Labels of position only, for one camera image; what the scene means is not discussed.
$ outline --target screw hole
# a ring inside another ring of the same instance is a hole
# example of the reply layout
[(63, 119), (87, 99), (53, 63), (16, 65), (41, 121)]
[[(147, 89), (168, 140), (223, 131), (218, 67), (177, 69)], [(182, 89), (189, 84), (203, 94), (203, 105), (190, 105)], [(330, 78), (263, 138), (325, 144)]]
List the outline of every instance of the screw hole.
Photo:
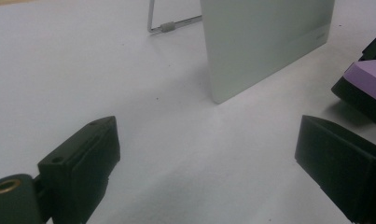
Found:
[(60, 162), (60, 161), (63, 161), (63, 157), (56, 157), (53, 160), (51, 160), (51, 162), (53, 162), (53, 163), (57, 163), (57, 162)]
[(0, 194), (8, 193), (21, 184), (19, 179), (9, 179), (0, 183)]

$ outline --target white table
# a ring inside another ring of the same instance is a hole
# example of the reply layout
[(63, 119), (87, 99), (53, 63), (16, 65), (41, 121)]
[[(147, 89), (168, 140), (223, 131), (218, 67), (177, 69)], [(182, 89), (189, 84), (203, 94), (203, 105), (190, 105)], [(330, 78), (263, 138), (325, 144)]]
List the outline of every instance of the white table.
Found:
[[(158, 19), (200, 15), (174, 4)], [(52, 149), (115, 115), (122, 159), (90, 223), (350, 223), (294, 152), (303, 114), (376, 144), (376, 125), (330, 91), (376, 36), (376, 0), (337, 0), (327, 44), (222, 105), (209, 93), (202, 25), (149, 35), (147, 8), (0, 7), (0, 178), (38, 175)]]

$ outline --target black clamp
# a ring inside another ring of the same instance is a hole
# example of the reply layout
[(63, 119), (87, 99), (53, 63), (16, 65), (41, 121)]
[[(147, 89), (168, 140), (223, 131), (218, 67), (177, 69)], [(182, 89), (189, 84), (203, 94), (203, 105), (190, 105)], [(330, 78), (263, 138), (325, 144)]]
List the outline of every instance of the black clamp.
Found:
[(35, 179), (0, 179), (0, 224), (86, 223), (103, 199), (120, 160), (115, 117), (97, 119), (68, 138), (39, 164)]

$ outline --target purple foam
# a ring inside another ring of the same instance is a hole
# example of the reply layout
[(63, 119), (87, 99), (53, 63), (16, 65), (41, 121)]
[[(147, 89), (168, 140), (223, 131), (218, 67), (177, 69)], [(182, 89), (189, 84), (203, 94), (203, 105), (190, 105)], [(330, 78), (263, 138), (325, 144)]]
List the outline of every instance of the purple foam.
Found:
[(376, 99), (376, 60), (353, 63), (344, 78)]

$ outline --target metal stand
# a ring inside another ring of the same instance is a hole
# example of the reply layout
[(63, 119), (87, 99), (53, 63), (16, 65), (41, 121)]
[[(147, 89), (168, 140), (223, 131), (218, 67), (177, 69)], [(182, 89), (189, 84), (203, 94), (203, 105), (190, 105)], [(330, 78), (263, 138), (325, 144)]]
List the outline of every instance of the metal stand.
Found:
[(177, 22), (170, 21), (170, 22), (166, 22), (166, 23), (162, 24), (159, 27), (152, 28), (153, 10), (154, 10), (154, 8), (155, 8), (155, 0), (150, 0), (150, 4), (149, 4), (149, 16), (147, 18), (147, 30), (150, 33), (152, 33), (152, 34), (153, 33), (167, 33), (167, 32), (173, 31), (173, 30), (175, 30), (177, 28), (180, 28), (180, 27), (183, 27), (183, 26), (186, 26), (186, 25), (190, 25), (192, 23), (195, 23), (195, 22), (198, 22), (198, 21), (202, 20), (202, 16), (197, 16), (197, 17), (193, 17), (193, 18), (190, 18), (190, 19), (187, 19), (187, 20), (183, 20), (183, 21), (177, 21)]

